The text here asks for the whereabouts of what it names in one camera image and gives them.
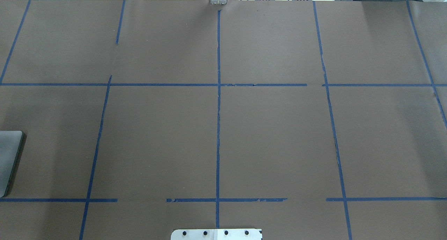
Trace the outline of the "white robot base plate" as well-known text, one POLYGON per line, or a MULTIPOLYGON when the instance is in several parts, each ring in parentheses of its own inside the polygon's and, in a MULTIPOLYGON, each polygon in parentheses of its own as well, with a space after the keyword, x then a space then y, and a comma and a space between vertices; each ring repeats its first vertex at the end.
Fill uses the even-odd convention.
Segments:
POLYGON ((262 240, 262 230, 255 228, 177 229, 171 240, 262 240))

